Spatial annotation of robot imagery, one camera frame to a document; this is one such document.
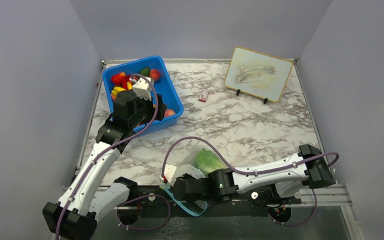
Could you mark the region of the clear zip top bag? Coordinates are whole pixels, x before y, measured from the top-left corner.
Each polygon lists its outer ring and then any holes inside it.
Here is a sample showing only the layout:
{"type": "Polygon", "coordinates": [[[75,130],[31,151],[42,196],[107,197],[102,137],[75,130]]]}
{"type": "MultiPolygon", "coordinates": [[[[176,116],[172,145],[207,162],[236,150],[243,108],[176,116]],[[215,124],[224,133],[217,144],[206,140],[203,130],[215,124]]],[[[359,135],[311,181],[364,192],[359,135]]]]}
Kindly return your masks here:
{"type": "Polygon", "coordinates": [[[187,215],[200,217],[212,204],[207,200],[181,199],[181,180],[200,180],[209,177],[209,173],[226,169],[227,165],[210,148],[203,144],[188,147],[188,155],[178,165],[167,164],[164,168],[164,183],[160,188],[168,194],[174,204],[187,215]]]}

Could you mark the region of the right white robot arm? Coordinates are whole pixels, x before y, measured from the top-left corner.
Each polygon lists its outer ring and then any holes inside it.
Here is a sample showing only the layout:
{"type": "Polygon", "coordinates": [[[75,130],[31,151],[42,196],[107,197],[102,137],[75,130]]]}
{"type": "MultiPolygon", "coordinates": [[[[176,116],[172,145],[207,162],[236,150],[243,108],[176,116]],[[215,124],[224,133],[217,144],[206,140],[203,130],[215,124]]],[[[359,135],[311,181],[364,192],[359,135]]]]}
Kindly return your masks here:
{"type": "Polygon", "coordinates": [[[335,184],[326,156],[318,148],[304,144],[291,156],[255,167],[222,168],[200,178],[184,173],[172,180],[172,192],[179,201],[221,203],[235,194],[274,185],[268,196],[280,204],[303,186],[319,189],[335,184]]]}

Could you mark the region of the green toy lettuce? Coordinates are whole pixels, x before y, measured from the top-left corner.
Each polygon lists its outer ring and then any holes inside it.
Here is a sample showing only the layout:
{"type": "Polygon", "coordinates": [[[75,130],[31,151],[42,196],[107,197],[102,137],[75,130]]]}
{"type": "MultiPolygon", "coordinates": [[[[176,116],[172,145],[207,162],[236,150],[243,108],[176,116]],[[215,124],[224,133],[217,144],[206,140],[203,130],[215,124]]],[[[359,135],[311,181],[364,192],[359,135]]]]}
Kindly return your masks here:
{"type": "Polygon", "coordinates": [[[227,169],[226,164],[210,150],[202,148],[192,160],[192,165],[199,169],[204,175],[216,170],[227,169]]]}

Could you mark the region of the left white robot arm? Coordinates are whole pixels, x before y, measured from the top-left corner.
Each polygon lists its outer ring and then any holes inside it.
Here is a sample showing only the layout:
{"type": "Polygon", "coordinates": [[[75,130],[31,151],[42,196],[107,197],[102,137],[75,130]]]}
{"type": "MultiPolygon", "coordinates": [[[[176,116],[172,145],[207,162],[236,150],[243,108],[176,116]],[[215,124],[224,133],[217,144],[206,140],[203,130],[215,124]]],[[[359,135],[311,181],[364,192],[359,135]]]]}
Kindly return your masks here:
{"type": "Polygon", "coordinates": [[[98,223],[118,204],[132,205],[137,200],[137,183],[121,177],[106,191],[97,193],[109,168],[117,160],[139,124],[150,127],[154,120],[161,121],[167,106],[160,94],[137,90],[117,94],[113,112],[98,130],[95,144],[86,164],[57,203],[47,202],[42,210],[49,230],[55,238],[89,240],[98,223]]]}

